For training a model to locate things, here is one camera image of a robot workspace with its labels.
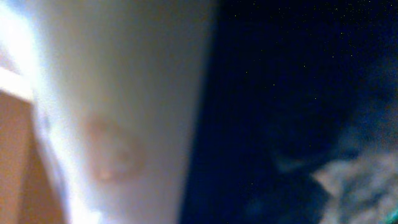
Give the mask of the blue biscuit package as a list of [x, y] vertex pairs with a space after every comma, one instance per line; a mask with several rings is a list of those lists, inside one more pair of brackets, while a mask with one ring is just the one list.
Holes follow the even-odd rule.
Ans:
[[396, 1], [31, 1], [68, 223], [395, 223]]

